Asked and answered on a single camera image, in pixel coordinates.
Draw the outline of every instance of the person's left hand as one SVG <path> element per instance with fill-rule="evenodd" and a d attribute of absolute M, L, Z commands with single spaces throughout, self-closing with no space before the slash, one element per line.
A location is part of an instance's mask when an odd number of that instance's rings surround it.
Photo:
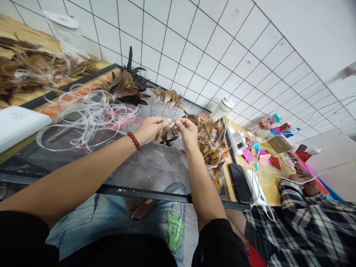
<path fill-rule="evenodd" d="M 167 124 L 167 121 L 162 117 L 147 117 L 134 133 L 134 136 L 139 144 L 143 146 L 151 141 L 158 131 L 165 128 Z"/>

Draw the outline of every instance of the black phone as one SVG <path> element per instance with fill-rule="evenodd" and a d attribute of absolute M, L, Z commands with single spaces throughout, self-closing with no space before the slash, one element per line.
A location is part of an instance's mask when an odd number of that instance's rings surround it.
<path fill-rule="evenodd" d="M 243 203 L 253 203 L 251 189 L 242 166 L 231 163 L 229 168 L 238 200 Z"/>

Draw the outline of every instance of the person's right hand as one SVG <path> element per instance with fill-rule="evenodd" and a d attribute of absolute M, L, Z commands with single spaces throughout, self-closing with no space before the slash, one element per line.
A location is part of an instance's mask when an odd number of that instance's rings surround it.
<path fill-rule="evenodd" d="M 182 144 L 186 151 L 198 148 L 198 127 L 186 118 L 175 120 L 175 129 L 182 134 Z"/>

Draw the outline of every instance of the white container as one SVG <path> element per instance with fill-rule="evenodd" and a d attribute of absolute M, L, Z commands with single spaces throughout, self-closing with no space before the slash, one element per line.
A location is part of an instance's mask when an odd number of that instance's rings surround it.
<path fill-rule="evenodd" d="M 216 121 L 224 116 L 226 116 L 227 113 L 229 113 L 230 110 L 232 110 L 234 107 L 234 103 L 230 98 L 224 97 L 221 99 L 219 104 L 214 108 L 212 113 L 210 114 L 210 117 Z"/>

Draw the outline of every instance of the distressed jeans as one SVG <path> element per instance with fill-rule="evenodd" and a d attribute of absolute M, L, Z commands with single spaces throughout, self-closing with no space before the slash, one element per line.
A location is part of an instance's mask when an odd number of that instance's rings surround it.
<path fill-rule="evenodd" d="M 186 195 L 182 183 L 164 192 Z M 50 231 L 46 244 L 59 249 L 59 260 L 104 236 L 150 234 L 166 241 L 177 265 L 183 267 L 185 203 L 157 201 L 140 221 L 130 218 L 122 197 L 94 194 Z"/>

